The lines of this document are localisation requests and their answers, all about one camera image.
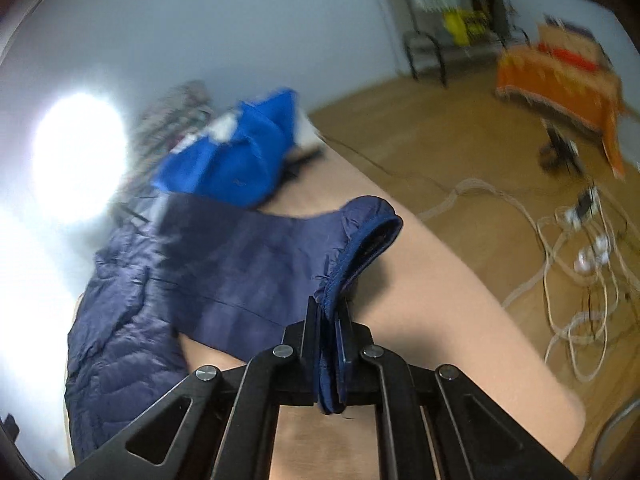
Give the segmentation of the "yellow crate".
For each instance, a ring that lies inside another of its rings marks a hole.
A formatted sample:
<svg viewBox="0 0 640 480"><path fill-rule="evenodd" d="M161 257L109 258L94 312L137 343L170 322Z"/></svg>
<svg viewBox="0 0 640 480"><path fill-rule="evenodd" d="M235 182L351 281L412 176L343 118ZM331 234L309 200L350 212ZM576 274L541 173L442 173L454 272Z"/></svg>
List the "yellow crate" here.
<svg viewBox="0 0 640 480"><path fill-rule="evenodd" d="M442 14L442 21L458 47L469 47L489 39L489 18L482 11L452 9Z"/></svg>

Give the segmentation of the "bright blue garment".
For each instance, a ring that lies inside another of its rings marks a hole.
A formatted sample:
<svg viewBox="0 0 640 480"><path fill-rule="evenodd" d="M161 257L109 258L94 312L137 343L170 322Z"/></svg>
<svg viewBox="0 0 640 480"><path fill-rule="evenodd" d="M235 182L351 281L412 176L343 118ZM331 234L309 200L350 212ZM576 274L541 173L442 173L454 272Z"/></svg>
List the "bright blue garment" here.
<svg viewBox="0 0 640 480"><path fill-rule="evenodd" d="M202 134L184 142L162 160L152 185L242 208L260 205L278 187L294 148L296 98L283 89L257 103L242 102L228 140Z"/></svg>

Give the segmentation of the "navy quilted puffer jacket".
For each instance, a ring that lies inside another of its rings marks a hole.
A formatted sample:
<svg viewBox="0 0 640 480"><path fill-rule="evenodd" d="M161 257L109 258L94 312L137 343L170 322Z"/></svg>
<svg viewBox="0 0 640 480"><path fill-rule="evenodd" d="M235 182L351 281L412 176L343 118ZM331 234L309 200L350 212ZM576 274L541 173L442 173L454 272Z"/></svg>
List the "navy quilted puffer jacket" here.
<svg viewBox="0 0 640 480"><path fill-rule="evenodd" d="M186 377L181 337L248 361L278 344L309 301L331 323L341 296L401 228L378 196L291 218L171 193L154 220L122 223L96 253L68 333L76 460Z"/></svg>

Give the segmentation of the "black metal rack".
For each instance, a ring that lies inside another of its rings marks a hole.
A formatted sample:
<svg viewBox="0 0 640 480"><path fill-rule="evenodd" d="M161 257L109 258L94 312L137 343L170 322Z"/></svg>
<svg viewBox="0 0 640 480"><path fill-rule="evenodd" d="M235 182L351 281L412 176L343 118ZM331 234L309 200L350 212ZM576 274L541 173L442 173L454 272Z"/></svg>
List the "black metal rack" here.
<svg viewBox="0 0 640 480"><path fill-rule="evenodd" d="M420 80L416 59L420 56L432 56L437 63L439 81L444 87L448 87L446 62L442 45L440 42L428 32L422 30L409 30L402 35L402 46L404 47L405 56L409 65L410 75L414 81Z"/></svg>

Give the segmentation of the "floral folded quilt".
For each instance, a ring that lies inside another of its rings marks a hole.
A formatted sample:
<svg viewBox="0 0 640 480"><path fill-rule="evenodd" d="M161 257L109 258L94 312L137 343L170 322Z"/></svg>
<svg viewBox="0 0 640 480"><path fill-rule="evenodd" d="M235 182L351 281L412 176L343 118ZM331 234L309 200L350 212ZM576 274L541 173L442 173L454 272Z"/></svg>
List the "floral folded quilt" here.
<svg viewBox="0 0 640 480"><path fill-rule="evenodd" d="M152 165L188 133L204 128L214 118L212 98L201 80L170 89L141 115L129 133L129 167Z"/></svg>

